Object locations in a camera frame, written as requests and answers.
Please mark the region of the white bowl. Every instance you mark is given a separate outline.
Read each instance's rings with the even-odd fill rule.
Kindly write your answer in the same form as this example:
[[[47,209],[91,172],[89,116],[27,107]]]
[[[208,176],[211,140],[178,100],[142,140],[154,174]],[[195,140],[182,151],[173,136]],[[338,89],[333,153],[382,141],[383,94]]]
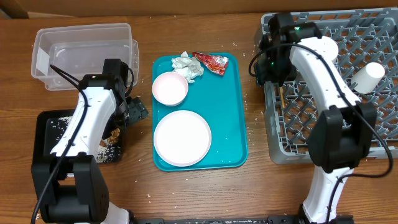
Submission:
[[[321,55],[332,63],[336,63],[339,52],[337,43],[332,38],[327,36],[323,36],[321,41]]]
[[[187,96],[188,82],[179,73],[165,72],[152,84],[153,97],[165,106],[177,106]]]

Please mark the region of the large white plate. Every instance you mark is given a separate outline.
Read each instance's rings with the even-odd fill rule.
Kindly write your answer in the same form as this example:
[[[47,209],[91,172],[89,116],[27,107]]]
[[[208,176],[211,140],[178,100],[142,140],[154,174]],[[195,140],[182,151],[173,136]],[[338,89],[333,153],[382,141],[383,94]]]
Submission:
[[[154,131],[154,147],[159,157],[176,167],[200,162],[211,147],[211,129],[205,119],[189,110],[163,117]]]

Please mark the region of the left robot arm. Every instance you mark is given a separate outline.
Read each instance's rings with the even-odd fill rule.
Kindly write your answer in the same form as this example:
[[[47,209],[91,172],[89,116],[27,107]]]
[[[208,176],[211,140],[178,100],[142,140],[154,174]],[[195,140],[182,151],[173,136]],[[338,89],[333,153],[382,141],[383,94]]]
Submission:
[[[105,132],[125,132],[128,125],[146,117],[135,110],[131,98],[132,71],[85,75],[82,80],[59,71],[78,91],[78,103],[59,142],[45,155],[34,148],[31,174],[37,202],[31,216],[46,223],[134,223],[131,211],[109,199],[109,191],[96,162]]]

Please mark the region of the wooden chopstick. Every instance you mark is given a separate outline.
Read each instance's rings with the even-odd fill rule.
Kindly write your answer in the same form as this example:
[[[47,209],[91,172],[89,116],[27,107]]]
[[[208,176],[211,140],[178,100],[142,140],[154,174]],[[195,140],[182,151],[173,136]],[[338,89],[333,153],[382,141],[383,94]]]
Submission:
[[[285,108],[285,103],[284,103],[284,96],[283,96],[283,88],[280,86],[279,87],[279,95],[280,95],[280,101],[281,101],[281,106],[282,106],[282,109],[284,109]]]

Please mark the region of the brown food scrap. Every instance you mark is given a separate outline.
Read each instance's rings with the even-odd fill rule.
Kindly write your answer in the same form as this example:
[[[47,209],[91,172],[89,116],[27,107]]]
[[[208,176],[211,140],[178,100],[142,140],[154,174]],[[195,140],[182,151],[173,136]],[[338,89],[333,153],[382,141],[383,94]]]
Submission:
[[[109,138],[107,138],[107,143],[108,144],[116,144],[119,141],[119,136],[120,136],[120,129],[116,128],[111,131],[111,135]]]

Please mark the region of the small white cup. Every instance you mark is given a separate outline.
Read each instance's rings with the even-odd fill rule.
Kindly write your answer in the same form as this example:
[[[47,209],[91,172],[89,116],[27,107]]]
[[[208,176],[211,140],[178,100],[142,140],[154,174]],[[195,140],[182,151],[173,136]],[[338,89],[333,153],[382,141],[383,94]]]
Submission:
[[[375,89],[384,75],[384,67],[380,63],[371,62],[353,75],[351,83],[355,91],[368,94]]]

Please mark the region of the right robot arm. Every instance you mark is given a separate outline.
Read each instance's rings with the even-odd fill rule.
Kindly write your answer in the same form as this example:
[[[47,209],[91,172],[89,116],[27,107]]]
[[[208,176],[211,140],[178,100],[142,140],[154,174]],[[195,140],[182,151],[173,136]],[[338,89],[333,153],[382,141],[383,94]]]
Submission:
[[[296,223],[338,223],[336,206],[345,179],[369,154],[377,111],[348,88],[333,62],[334,40],[313,22],[297,24],[289,13],[274,14],[262,36],[250,75],[263,86],[281,86],[301,75],[315,100],[318,120],[307,138],[315,165],[307,198]]]

